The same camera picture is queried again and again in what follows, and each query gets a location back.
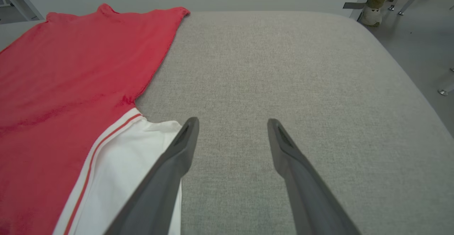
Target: white stripe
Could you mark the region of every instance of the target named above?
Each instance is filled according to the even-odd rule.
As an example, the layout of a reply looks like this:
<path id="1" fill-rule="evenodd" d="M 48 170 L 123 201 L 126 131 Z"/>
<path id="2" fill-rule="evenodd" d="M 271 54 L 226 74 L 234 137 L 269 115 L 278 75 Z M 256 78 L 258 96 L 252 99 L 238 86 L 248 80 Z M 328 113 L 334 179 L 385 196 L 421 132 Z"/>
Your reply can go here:
<path id="1" fill-rule="evenodd" d="M 89 166 L 90 166 L 90 161 L 91 161 L 91 158 L 94 154 L 94 151 L 96 149 L 96 146 L 105 138 L 107 137 L 110 133 L 112 133 L 114 130 L 116 130 L 117 128 L 119 128 L 120 126 L 122 126 L 128 119 L 130 119 L 131 117 L 137 115 L 137 114 L 140 114 L 139 110 L 137 110 L 135 107 L 131 110 L 129 110 L 128 112 L 126 112 L 120 119 L 118 119 L 114 124 L 112 124 L 111 126 L 109 126 L 109 128 L 107 128 L 107 130 L 105 130 L 99 137 L 98 139 L 93 143 L 91 149 L 90 149 L 90 152 L 89 154 L 87 155 L 86 159 L 85 159 L 85 162 L 84 162 L 84 165 L 82 167 L 82 170 L 81 170 L 81 173 L 79 174 L 79 177 L 77 179 L 77 182 L 76 184 L 74 185 L 73 187 L 73 190 L 70 194 L 70 196 L 68 197 L 68 200 L 66 201 L 66 204 L 65 204 L 65 207 L 63 208 L 63 211 L 59 217 L 59 220 L 57 222 L 57 225 L 55 226 L 55 229 L 54 229 L 54 232 L 52 233 L 53 235 L 63 235 L 65 233 L 65 229 L 66 229 L 66 226 L 70 220 L 70 217 L 71 217 L 71 214 L 73 213 L 73 209 L 75 208 L 76 206 L 76 203 L 78 201 L 78 198 L 82 192 L 82 189 L 84 188 L 84 183 L 85 183 L 85 179 L 87 177 L 87 173 L 88 173 L 88 170 L 89 170 Z M 112 138 L 114 138 L 115 136 L 119 135 L 121 132 L 125 131 L 126 129 L 128 129 L 133 123 L 137 122 L 137 121 L 140 121 L 140 120 L 144 120 L 146 119 L 145 117 L 143 116 L 139 116 L 139 117 L 136 117 L 135 119 L 131 120 L 127 125 L 125 125 L 123 128 L 121 128 L 120 130 L 118 130 L 117 132 L 115 132 L 112 136 L 110 136 L 109 138 L 107 138 L 101 146 L 99 146 L 99 149 L 101 149 L 106 143 L 108 143 L 110 140 L 112 140 Z M 70 232 L 69 234 L 73 234 L 74 233 L 74 230 L 75 230 L 75 227 L 76 227 L 76 223 L 77 223 L 77 220 L 79 219 L 80 217 L 80 214 L 81 214 L 81 209 L 83 208 L 83 205 L 86 201 L 86 197 L 85 195 L 87 195 L 87 192 L 89 191 L 90 189 L 90 181 L 93 180 L 93 174 L 94 174 L 94 165 L 96 163 L 96 157 L 97 155 L 99 154 L 99 150 L 97 151 L 95 157 L 94 157 L 94 160 L 93 160 L 93 166 L 92 166 L 92 172 L 91 174 L 89 175 L 89 183 L 87 185 L 87 188 L 85 190 L 85 193 L 84 193 L 84 197 L 82 198 L 82 201 L 81 201 L 81 204 L 78 208 L 78 211 L 76 213 L 76 216 L 74 217 L 74 220 L 73 220 L 73 223 L 71 225 L 71 229 L 70 229 Z"/>
<path id="2" fill-rule="evenodd" d="M 81 214 L 74 220 L 75 235 L 102 235 L 180 131 L 176 121 L 131 125 L 98 149 L 94 177 L 86 191 Z M 169 234 L 180 234 L 181 191 L 177 194 Z"/>

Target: fabric upholstery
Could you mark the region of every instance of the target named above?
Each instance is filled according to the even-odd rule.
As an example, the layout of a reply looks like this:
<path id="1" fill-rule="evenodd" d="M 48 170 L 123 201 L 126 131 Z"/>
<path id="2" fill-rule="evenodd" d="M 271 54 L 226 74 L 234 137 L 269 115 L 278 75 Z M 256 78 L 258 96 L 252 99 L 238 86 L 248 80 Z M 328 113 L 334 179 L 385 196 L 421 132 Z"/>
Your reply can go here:
<path id="1" fill-rule="evenodd" d="M 315 12 L 194 12 L 137 101 L 200 119 L 183 234 L 291 234 L 268 118 L 284 125 L 363 234 L 452 234 L 454 144 L 381 44 Z"/>

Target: red shirt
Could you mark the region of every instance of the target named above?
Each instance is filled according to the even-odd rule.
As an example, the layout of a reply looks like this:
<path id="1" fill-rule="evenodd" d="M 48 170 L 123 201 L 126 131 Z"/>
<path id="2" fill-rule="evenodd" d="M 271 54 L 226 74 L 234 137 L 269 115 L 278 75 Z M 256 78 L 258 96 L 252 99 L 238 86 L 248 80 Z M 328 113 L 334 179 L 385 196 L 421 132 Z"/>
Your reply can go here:
<path id="1" fill-rule="evenodd" d="M 49 13 L 0 52 L 0 234 L 51 234 L 95 140 L 165 57 L 188 10 Z"/>

